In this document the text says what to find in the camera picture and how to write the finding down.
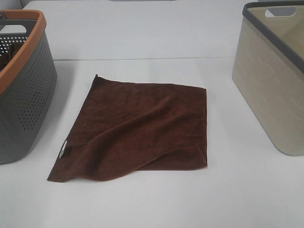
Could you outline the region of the brown towel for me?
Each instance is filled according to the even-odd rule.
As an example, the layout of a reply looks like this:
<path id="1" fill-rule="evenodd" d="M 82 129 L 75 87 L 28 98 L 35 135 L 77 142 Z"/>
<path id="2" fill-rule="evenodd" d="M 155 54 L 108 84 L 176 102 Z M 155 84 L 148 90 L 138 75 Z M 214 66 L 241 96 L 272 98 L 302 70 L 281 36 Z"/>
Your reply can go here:
<path id="1" fill-rule="evenodd" d="M 96 76 L 48 180 L 109 181 L 207 164 L 206 89 Z"/>

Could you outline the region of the beige basket grey rim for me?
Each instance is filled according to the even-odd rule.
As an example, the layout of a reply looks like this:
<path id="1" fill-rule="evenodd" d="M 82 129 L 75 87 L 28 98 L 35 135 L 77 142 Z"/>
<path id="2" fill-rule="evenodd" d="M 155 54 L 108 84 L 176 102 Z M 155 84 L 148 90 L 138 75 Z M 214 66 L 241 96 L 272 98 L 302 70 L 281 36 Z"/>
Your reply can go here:
<path id="1" fill-rule="evenodd" d="M 273 145 L 304 153 L 304 3 L 243 8 L 232 79 Z"/>

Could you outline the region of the grey perforated basket orange rim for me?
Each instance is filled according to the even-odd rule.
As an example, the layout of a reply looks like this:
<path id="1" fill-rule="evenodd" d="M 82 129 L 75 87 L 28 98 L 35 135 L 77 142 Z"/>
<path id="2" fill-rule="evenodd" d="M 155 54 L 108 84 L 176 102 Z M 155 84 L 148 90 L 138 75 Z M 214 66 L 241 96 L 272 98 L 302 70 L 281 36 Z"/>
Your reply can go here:
<path id="1" fill-rule="evenodd" d="M 0 36 L 0 56 L 11 44 L 23 44 L 0 71 L 0 162 L 5 164 L 29 153 L 53 98 L 57 72 L 43 12 L 1 10 L 0 24 L 21 25 L 26 30 Z"/>

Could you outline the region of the brown towels inside grey basket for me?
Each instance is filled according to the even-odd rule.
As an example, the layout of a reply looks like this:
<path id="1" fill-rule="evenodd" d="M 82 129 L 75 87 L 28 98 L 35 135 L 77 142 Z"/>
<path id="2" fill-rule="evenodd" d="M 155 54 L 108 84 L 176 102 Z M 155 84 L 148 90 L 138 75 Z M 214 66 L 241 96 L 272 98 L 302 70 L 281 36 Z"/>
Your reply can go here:
<path id="1" fill-rule="evenodd" d="M 16 55 L 19 49 L 22 47 L 21 43 L 11 44 L 8 48 L 8 51 L 0 56 L 0 70 L 2 71 L 5 66 L 12 60 L 12 58 Z"/>

